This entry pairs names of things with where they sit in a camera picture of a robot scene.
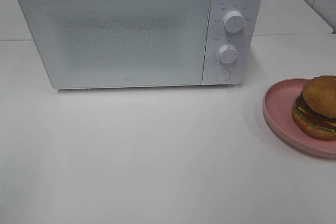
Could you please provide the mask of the round door release button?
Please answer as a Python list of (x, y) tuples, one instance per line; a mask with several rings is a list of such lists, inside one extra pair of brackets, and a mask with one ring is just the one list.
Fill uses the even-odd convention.
[(228, 69), (218, 69), (215, 72), (215, 80), (218, 82), (226, 82), (230, 79), (230, 71)]

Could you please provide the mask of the white timer knob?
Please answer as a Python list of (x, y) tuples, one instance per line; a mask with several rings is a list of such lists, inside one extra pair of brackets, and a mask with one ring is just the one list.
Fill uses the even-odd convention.
[(218, 58), (223, 64), (233, 63), (237, 59), (236, 47), (231, 44), (223, 45), (218, 50)]

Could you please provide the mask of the white microwave door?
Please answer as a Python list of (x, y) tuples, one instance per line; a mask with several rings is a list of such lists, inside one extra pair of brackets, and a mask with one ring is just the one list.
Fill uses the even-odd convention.
[(55, 89), (198, 85), (210, 0), (18, 0)]

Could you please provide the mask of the pink round plate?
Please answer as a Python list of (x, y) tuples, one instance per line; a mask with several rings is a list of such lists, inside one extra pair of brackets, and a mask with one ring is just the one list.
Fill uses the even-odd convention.
[(263, 98), (265, 121), (286, 144), (314, 156), (335, 159), (335, 140), (308, 136), (292, 119), (294, 100), (307, 82), (308, 79), (286, 79), (270, 86)]

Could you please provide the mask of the burger with sesame-free bun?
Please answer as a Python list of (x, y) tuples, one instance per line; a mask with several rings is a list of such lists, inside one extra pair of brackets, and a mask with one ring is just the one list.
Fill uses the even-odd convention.
[(309, 80), (294, 100), (292, 118), (307, 135), (335, 140), (335, 76)]

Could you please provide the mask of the upper white control knob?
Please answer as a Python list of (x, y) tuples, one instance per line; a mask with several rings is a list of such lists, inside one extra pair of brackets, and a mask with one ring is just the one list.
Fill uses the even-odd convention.
[(239, 10), (230, 10), (223, 17), (224, 28), (229, 33), (237, 33), (244, 27), (244, 14)]

